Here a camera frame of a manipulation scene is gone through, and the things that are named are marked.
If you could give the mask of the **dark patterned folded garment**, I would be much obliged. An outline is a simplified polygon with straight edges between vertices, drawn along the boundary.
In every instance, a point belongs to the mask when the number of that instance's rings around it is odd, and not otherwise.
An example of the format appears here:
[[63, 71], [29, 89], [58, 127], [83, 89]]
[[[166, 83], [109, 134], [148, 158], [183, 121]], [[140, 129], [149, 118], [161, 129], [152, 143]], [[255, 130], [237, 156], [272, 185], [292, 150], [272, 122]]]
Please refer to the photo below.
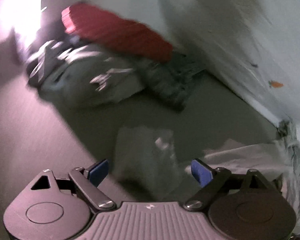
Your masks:
[[136, 65], [141, 80], [154, 96], [171, 109], [186, 107], [205, 67], [189, 55], [174, 51], [168, 62], [142, 59]]

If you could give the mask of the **white knit garment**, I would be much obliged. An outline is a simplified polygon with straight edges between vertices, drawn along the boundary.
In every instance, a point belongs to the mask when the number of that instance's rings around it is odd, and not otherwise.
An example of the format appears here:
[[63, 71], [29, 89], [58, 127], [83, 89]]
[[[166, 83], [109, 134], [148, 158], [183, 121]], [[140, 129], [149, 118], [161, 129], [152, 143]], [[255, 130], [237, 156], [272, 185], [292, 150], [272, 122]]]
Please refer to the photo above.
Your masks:
[[[281, 139], [267, 144], [204, 150], [198, 158], [213, 168], [225, 167], [238, 174], [254, 168], [268, 180], [278, 179], [296, 212], [294, 231], [300, 233], [300, 142], [291, 123], [281, 126], [280, 132]], [[186, 160], [179, 162], [172, 130], [123, 127], [117, 134], [112, 174], [118, 181], [138, 182], [155, 200], [183, 200], [199, 188], [191, 177], [193, 146], [186, 144]]]

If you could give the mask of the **grey printed folded garment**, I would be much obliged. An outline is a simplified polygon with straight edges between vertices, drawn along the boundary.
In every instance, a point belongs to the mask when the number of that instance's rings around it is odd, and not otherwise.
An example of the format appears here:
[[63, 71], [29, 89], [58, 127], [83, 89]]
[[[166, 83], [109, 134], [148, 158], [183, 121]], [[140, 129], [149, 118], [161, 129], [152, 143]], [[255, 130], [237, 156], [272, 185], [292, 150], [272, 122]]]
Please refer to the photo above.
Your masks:
[[118, 103], [144, 89], [130, 59], [94, 43], [47, 41], [26, 73], [43, 100], [69, 108]]

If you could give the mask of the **red folded garment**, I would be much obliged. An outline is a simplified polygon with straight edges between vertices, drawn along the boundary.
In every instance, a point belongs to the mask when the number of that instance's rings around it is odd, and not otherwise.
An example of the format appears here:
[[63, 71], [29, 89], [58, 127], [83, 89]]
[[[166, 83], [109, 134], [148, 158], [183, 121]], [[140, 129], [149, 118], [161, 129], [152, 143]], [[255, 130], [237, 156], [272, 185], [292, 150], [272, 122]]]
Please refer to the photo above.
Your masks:
[[95, 42], [117, 53], [168, 62], [173, 46], [147, 25], [88, 3], [75, 3], [62, 11], [68, 34]]

